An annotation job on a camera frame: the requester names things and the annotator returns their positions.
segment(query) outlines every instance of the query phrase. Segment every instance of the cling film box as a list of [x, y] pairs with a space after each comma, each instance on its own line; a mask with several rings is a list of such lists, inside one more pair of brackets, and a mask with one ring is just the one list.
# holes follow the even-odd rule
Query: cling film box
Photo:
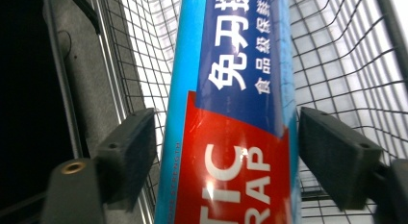
[[287, 0], [183, 0], [155, 223], [297, 223]]

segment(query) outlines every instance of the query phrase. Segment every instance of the red label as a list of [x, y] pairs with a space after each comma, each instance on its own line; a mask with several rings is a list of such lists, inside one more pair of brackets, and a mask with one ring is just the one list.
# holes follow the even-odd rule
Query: red label
[[189, 92], [175, 223], [291, 223], [289, 140], [194, 106]]

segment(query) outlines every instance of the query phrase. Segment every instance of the dark background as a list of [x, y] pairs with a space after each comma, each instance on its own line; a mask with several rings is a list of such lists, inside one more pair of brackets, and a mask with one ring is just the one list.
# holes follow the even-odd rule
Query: dark background
[[[51, 170], [72, 151], [42, 0], [0, 0], [0, 9], [0, 211], [6, 211], [43, 193]], [[26, 212], [38, 212], [40, 203]]]

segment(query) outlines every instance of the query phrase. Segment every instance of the metal wire grid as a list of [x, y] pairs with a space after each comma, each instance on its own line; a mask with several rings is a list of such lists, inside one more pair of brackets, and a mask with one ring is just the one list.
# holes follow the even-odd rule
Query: metal wire grid
[[[116, 75], [126, 112], [156, 109], [159, 153], [180, 0], [104, 0]], [[333, 114], [381, 145], [382, 162], [407, 158], [404, 81], [376, 0], [290, 0], [293, 72], [298, 107]], [[146, 182], [154, 211], [160, 158]], [[375, 205], [340, 212], [313, 174], [300, 167], [303, 223], [370, 223]]]
[[145, 185], [147, 211], [153, 212], [180, 0], [103, 0], [116, 60], [116, 75], [127, 113], [154, 108], [157, 148]]
[[[408, 104], [376, 0], [290, 0], [297, 108], [330, 113], [407, 158]], [[375, 205], [340, 212], [302, 163], [303, 223], [371, 223]]]

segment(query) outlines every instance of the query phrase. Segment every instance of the wire basket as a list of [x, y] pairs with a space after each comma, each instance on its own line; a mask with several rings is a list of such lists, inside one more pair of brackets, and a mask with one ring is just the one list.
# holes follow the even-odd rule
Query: wire basket
[[[390, 5], [384, 1], [290, 0], [290, 11], [297, 107], [336, 116], [382, 146], [381, 161], [389, 164], [407, 158], [407, 80], [400, 69], [408, 68], [405, 47], [390, 36], [394, 18], [384, 12]], [[96, 0], [96, 8], [118, 117], [155, 108], [160, 153], [180, 0]], [[153, 221], [160, 160], [139, 200], [144, 223]], [[303, 223], [372, 222], [374, 203], [339, 211], [303, 163], [300, 183]]]

